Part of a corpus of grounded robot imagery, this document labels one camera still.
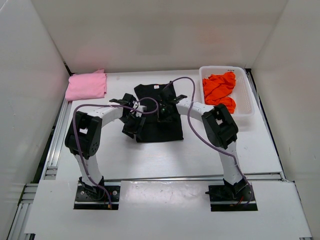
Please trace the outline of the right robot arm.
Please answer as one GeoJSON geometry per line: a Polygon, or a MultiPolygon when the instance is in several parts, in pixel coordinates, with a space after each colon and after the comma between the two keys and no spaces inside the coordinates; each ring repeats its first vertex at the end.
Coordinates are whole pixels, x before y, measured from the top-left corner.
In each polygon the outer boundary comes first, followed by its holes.
{"type": "Polygon", "coordinates": [[[207,140],[205,143],[219,152],[223,168],[224,185],[237,195],[247,182],[238,165],[236,140],[239,131],[235,121],[224,104],[216,106],[192,102],[185,95],[176,95],[174,87],[161,85],[138,85],[135,95],[126,93],[123,97],[127,107],[144,106],[142,115],[124,109],[121,121],[122,132],[138,143],[161,143],[183,140],[181,116],[203,123],[207,140]]]}

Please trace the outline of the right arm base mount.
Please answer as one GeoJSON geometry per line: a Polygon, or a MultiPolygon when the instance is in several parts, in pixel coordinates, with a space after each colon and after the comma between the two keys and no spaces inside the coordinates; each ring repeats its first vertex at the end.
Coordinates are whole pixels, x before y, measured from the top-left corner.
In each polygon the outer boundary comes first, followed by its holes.
{"type": "Polygon", "coordinates": [[[209,185],[205,192],[209,196],[211,212],[255,212],[258,206],[251,185],[240,182],[240,186],[232,188],[226,183],[209,185]]]}

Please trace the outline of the pink t shirt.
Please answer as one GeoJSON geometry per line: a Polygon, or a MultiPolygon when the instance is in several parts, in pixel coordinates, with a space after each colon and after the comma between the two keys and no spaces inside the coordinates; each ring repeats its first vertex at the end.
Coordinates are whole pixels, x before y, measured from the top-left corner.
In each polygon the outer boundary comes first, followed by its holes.
{"type": "Polygon", "coordinates": [[[107,93],[107,74],[104,69],[93,73],[73,74],[65,92],[67,101],[101,99],[107,93]]]}

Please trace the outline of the white plastic basket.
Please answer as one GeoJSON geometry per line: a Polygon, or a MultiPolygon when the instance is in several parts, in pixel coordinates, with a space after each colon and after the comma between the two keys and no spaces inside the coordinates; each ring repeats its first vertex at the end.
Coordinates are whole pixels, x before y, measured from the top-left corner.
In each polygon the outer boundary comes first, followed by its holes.
{"type": "Polygon", "coordinates": [[[200,94],[201,100],[204,101],[204,90],[203,90],[203,78],[207,78],[210,75],[222,75],[226,72],[233,72],[235,74],[236,85],[232,93],[229,95],[234,99],[236,103],[235,111],[232,117],[235,120],[244,120],[252,117],[255,113],[253,100],[251,96],[251,89],[249,86],[249,81],[246,72],[235,66],[202,66],[199,69],[200,77],[200,94]]]}

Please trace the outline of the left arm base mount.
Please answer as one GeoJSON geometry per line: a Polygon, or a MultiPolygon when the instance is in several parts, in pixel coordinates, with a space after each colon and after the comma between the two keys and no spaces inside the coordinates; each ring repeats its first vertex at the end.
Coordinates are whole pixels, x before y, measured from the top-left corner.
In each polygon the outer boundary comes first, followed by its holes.
{"type": "Polygon", "coordinates": [[[82,184],[80,181],[77,185],[75,193],[73,209],[74,210],[112,210],[119,209],[120,204],[120,185],[112,185],[108,182],[104,183],[104,188],[107,190],[111,203],[106,192],[99,187],[91,187],[82,184]]]}

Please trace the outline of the black t shirt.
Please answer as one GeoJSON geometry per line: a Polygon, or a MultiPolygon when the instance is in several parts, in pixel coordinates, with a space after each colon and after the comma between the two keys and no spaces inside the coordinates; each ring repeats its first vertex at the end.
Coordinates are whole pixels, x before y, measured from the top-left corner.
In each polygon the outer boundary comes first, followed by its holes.
{"type": "MultiPolygon", "coordinates": [[[[161,103],[161,91],[169,90],[175,98],[176,92],[171,85],[166,87],[165,84],[139,84],[134,88],[135,95],[139,100],[142,98],[152,98],[161,103]]],[[[138,143],[162,143],[171,141],[182,141],[183,129],[181,115],[175,106],[171,107],[171,113],[168,121],[159,121],[157,113],[144,115],[145,123],[139,137],[136,137],[138,143]]]]}

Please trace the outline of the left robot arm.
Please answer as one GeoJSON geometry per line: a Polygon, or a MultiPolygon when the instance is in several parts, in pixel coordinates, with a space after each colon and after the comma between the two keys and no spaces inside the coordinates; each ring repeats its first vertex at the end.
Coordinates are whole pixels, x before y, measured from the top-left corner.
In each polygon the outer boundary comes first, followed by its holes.
{"type": "Polygon", "coordinates": [[[132,138],[142,130],[146,119],[142,113],[147,112],[147,107],[128,93],[122,99],[113,98],[107,105],[95,104],[94,107],[97,109],[91,112],[75,110],[64,144],[78,162],[81,172],[79,183],[83,191],[98,199],[106,193],[96,157],[102,128],[120,120],[124,123],[122,132],[132,138]]]}

